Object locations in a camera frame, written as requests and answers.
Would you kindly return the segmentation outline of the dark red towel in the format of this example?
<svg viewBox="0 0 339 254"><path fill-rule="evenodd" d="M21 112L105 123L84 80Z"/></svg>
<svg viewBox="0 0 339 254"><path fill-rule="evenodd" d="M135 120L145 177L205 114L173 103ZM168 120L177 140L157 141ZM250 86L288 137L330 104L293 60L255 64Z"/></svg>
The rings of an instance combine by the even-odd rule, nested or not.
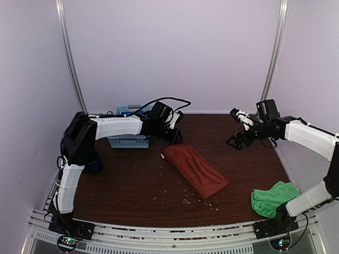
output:
<svg viewBox="0 0 339 254"><path fill-rule="evenodd" d="M185 141L165 146L160 154L202 199L209 198L229 184L229 180Z"/></svg>

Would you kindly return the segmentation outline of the green microfiber towel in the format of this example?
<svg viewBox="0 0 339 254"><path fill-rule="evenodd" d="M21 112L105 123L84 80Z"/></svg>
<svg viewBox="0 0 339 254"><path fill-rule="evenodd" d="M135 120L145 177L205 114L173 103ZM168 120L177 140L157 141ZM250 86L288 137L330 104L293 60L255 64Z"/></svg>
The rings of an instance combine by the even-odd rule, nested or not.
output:
<svg viewBox="0 0 339 254"><path fill-rule="evenodd" d="M300 195L292 183L277 182L269 190L254 189L251 192L251 206L258 215L274 219L277 208Z"/></svg>

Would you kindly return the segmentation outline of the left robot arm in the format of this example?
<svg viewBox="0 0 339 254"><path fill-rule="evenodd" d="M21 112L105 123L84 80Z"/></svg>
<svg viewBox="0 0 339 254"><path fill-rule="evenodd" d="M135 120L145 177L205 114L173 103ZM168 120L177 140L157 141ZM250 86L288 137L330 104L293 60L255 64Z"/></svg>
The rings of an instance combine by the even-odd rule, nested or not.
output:
<svg viewBox="0 0 339 254"><path fill-rule="evenodd" d="M159 98L149 102L152 108L148 111L141 106L123 114L86 114L83 111L75 114L60 142L56 192L49 206L52 225L65 235L76 231L74 197L83 170L99 160L95 151L97 140L120 135L155 136L170 144L183 140L176 127L183 117L181 108L174 110L163 101L164 98Z"/></svg>

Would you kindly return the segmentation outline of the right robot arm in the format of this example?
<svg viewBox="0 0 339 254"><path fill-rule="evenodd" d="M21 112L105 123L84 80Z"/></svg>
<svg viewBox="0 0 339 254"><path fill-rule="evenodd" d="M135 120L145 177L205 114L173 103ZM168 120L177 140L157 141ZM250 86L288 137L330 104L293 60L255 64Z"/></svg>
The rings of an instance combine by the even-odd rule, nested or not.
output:
<svg viewBox="0 0 339 254"><path fill-rule="evenodd" d="M241 151L256 140L287 140L323 156L330 163L327 175L319 184L280 205L275 218L266 223L275 233L281 234L295 223L298 215L338 198L338 134L317 128L300 117L282 117L273 99L256 103L256 108L256 120L242 110L230 111L232 118L243 127L226 141L227 145Z"/></svg>

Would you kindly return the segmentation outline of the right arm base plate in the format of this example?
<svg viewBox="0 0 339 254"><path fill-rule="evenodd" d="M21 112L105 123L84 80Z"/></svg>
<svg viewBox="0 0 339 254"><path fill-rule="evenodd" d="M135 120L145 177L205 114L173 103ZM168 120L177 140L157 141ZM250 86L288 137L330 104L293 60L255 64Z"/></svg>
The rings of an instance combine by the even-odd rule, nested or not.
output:
<svg viewBox="0 0 339 254"><path fill-rule="evenodd" d="M296 221L288 222L286 225L279 225L274 219L270 219L255 222L253 229L257 239L264 239L297 230L299 225Z"/></svg>

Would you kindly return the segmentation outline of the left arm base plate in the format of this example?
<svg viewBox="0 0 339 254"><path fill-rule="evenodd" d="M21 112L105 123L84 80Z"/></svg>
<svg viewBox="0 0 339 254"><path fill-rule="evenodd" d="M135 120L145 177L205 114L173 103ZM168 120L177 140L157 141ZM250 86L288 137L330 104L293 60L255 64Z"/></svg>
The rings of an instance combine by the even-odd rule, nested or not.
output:
<svg viewBox="0 0 339 254"><path fill-rule="evenodd" d="M93 223L82 221L71 221L71 224L65 224L63 221L50 222L48 230L58 234L67 235L80 240L91 240L95 225Z"/></svg>

